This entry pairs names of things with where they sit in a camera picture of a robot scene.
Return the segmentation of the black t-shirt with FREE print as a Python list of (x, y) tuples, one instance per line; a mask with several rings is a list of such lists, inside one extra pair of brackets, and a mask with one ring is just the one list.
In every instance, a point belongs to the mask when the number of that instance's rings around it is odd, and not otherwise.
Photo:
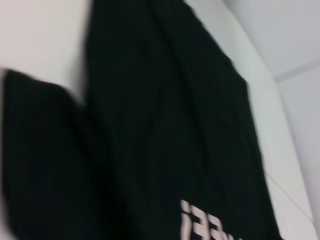
[(282, 240), (246, 81), (183, 0), (93, 0), (84, 104), (8, 70), (16, 240)]

